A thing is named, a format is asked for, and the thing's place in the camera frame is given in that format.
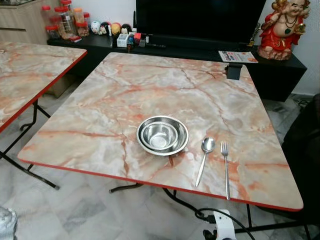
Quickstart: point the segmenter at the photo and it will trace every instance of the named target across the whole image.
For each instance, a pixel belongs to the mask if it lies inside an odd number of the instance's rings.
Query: black tv cabinet
[[[252,77],[254,85],[262,99],[269,99],[284,102],[292,90],[295,88],[300,78],[307,68],[294,56],[286,61],[267,60],[257,54],[257,47],[236,46],[234,44],[212,44],[204,41],[198,42],[199,46],[193,41],[192,44],[185,44],[187,41],[179,39],[179,46],[168,45],[165,49],[151,47],[136,47],[131,53],[154,55],[172,58],[194,59],[222,62],[218,50],[248,52],[251,51],[259,63],[245,63]],[[63,39],[47,41],[48,45],[81,48],[88,51],[70,73],[87,77],[96,66],[111,52],[127,53],[126,48],[112,47],[112,37],[105,35],[91,34],[84,37],[79,42],[71,42]]]

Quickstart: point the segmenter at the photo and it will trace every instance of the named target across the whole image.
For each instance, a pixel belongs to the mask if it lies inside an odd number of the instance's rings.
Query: tabletop
[[[21,150],[26,163],[226,198],[217,146],[195,182],[202,140],[229,141],[231,200],[298,211],[303,201],[270,119],[245,66],[110,53]],[[167,115],[189,131],[186,148],[155,156],[138,144],[146,118]]]
[[[0,132],[86,54],[85,49],[0,42]]]

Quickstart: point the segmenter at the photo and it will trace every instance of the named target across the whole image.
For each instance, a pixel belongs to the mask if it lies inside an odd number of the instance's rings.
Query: metal bowl
[[[146,125],[140,134],[143,144],[152,150],[165,150],[178,140],[178,132],[169,123],[155,121]]]
[[[170,124],[175,128],[175,130],[177,131],[178,139],[171,147],[164,149],[164,150],[152,150],[149,147],[147,147],[146,145],[144,145],[142,138],[141,138],[142,130],[145,126],[147,126],[151,123],[154,123],[154,122],[162,122],[162,123]],[[188,140],[189,140],[189,132],[188,132],[187,127],[182,122],[180,122],[179,120],[177,120],[173,117],[153,116],[153,117],[150,117],[150,118],[144,120],[139,125],[139,127],[137,128],[137,131],[136,131],[136,138],[137,138],[139,144],[141,145],[141,147],[144,150],[146,150],[148,153],[158,155],[158,156],[169,156],[169,155],[173,155],[173,154],[180,152],[182,149],[184,149],[186,147]]]

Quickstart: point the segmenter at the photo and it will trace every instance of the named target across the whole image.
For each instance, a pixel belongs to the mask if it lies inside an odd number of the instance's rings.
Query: magazine
[[[230,63],[258,63],[253,54],[248,52],[240,51],[219,51],[220,57],[224,62]]]

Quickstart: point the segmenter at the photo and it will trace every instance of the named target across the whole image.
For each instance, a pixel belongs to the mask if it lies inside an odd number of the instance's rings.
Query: black table leg
[[[16,163],[14,160],[12,160],[10,157],[8,157],[7,155],[5,155],[2,151],[0,151],[0,157],[3,158],[4,160],[6,160],[7,162],[11,163],[13,166],[15,166],[17,169],[23,171],[24,173],[39,179],[40,181],[44,182],[45,184],[48,184],[50,187],[58,190],[60,187],[55,185],[54,183],[50,182],[49,180],[34,174],[33,172],[30,172],[29,170],[25,169],[23,166],[19,165],[18,163]]]
[[[201,211],[199,211],[199,209],[197,209],[196,207],[192,206],[191,204],[177,198],[177,191],[176,190],[173,190],[173,194],[166,188],[163,188],[163,190],[172,200],[174,200],[178,204],[181,204],[181,205],[187,207],[188,209],[194,211],[195,214],[198,215],[199,218],[202,218],[204,216],[204,214]],[[308,227],[302,221],[298,220],[298,221],[275,223],[275,224],[268,224],[268,225],[262,225],[262,226],[252,226],[250,207],[248,204],[247,204],[247,214],[248,214],[249,227],[247,227],[246,229],[249,232],[258,232],[258,231],[265,231],[265,230],[285,229],[285,228],[304,226],[307,238],[310,239]],[[243,228],[238,228],[238,229],[235,229],[234,231],[236,234],[246,232]]]
[[[136,184],[126,185],[126,186],[117,186],[115,188],[110,189],[109,193],[112,194],[114,192],[122,191],[122,190],[126,190],[126,189],[135,189],[135,188],[141,187],[142,185],[143,184],[141,184],[141,183],[136,183]]]
[[[42,112],[44,115],[46,116],[49,116],[50,115],[44,111],[41,107],[38,106],[38,100],[36,100],[34,103],[33,103],[34,107],[33,107],[33,119],[32,119],[32,122],[31,123],[27,123],[27,124],[24,124],[21,126],[20,130],[23,130],[25,127],[26,129],[20,133],[20,135],[6,148],[6,150],[4,150],[3,152],[0,151],[0,160],[3,158],[4,160],[6,160],[7,162],[11,163],[13,166],[15,166],[16,168],[18,168],[19,170],[23,171],[24,173],[36,178],[36,179],[39,179],[40,181],[48,184],[50,187],[58,190],[60,187],[55,185],[54,183],[52,183],[51,181],[37,175],[37,174],[34,174],[33,172],[30,172],[30,169],[33,167],[33,164],[30,164],[28,166],[27,169],[25,169],[23,166],[19,165],[18,163],[16,163],[13,159],[11,159],[10,157],[7,156],[7,152],[10,151],[10,149],[29,131],[29,129],[36,123],[37,121],[37,110],[39,109],[40,112]]]
[[[26,123],[26,124],[23,124],[21,127],[20,127],[20,130],[23,130],[25,127],[31,127],[33,126],[36,121],[37,121],[37,110],[39,110],[41,113],[43,113],[46,117],[50,118],[51,116],[49,115],[49,113],[47,113],[42,107],[40,107],[38,105],[38,100],[36,100],[34,103],[33,103],[33,119],[32,119],[32,122],[30,123]]]

